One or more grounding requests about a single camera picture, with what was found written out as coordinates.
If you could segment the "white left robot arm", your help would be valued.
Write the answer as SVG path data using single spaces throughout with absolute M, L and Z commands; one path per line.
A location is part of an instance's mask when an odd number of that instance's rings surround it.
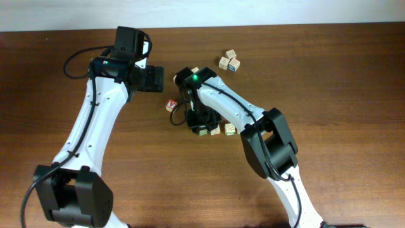
M 113 213 L 102 179 L 104 152 L 115 120 L 138 91 L 162 92 L 161 66 L 99 56 L 89 65 L 85 99 L 65 145 L 33 176 L 47 220 L 64 227 L 128 227 Z

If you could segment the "wooden block red A face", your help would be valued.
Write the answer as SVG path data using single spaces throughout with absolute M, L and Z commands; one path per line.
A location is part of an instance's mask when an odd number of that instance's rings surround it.
M 175 100 L 169 99 L 165 104 L 165 108 L 167 111 L 172 112 L 177 107 L 177 105 L 178 103 Z

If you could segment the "wooden block letter J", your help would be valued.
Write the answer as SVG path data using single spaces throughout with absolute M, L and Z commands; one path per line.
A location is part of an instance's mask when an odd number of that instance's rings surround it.
M 220 125 L 217 125 L 217 127 L 215 129 L 210 131 L 210 135 L 211 136 L 217 135 L 217 134 L 220 134 L 220 132 L 221 132 Z

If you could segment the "wooden block green trim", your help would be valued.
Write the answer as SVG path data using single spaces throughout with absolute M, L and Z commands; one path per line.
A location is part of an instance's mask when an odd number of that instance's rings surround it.
M 199 136 L 204 136 L 204 135 L 206 135 L 206 134 L 208 134 L 208 130 L 207 130 L 207 129 L 200 130 L 199 133 L 198 133 Z

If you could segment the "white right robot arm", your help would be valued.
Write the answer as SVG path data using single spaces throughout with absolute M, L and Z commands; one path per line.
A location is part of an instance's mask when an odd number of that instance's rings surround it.
M 274 187 L 291 227 L 326 227 L 304 188 L 298 147 L 278 109 L 266 111 L 246 101 L 208 67 L 196 72 L 185 67 L 177 72 L 174 82 L 190 130 L 196 134 L 211 131 L 225 118 L 239 131 L 248 164 Z

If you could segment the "wooden block number 9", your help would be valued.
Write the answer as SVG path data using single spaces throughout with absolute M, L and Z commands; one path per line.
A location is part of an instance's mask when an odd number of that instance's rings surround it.
M 224 131 L 226 136 L 231 136 L 236 134 L 236 128 L 232 123 L 226 123 L 224 125 Z

